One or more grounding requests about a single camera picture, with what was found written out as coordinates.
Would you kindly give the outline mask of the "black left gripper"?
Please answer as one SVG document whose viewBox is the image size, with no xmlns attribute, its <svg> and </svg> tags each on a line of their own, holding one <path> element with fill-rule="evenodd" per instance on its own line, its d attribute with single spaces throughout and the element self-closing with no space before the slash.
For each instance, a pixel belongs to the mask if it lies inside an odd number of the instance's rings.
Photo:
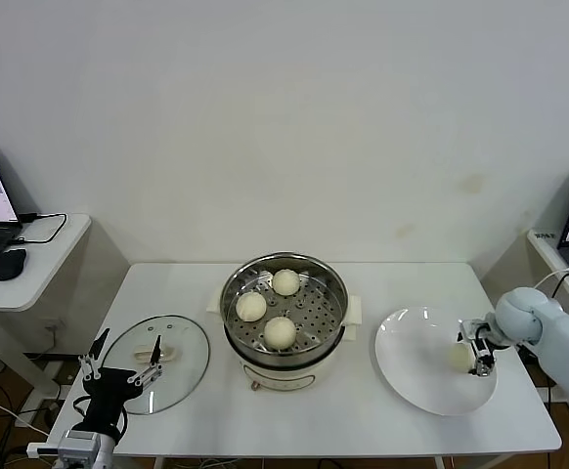
<svg viewBox="0 0 569 469">
<path fill-rule="evenodd" d="M 83 375 L 84 390 L 89 397 L 89 404 L 81 422 L 83 431 L 103 434 L 111 438 L 121 438 L 127 426 L 124 418 L 122 430 L 117 428 L 120 417 L 124 414 L 125 404 L 141 396 L 141 388 L 146 389 L 161 374 L 161 336 L 158 335 L 149 359 L 149 365 L 142 371 L 102 368 L 99 357 L 109 335 L 106 328 L 97 337 L 89 351 L 78 357 Z"/>
</svg>

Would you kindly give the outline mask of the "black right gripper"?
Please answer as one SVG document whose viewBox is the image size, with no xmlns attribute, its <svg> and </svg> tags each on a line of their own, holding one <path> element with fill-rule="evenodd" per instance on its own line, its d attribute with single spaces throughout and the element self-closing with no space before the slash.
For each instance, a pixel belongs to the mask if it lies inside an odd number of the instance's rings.
<svg viewBox="0 0 569 469">
<path fill-rule="evenodd" d="M 491 375 L 495 366 L 495 358 L 490 348 L 500 347 L 499 332 L 499 328 L 493 320 L 460 321 L 457 341 L 459 343 L 471 343 L 474 354 L 474 363 L 469 371 L 470 374 L 479 377 Z"/>
</svg>

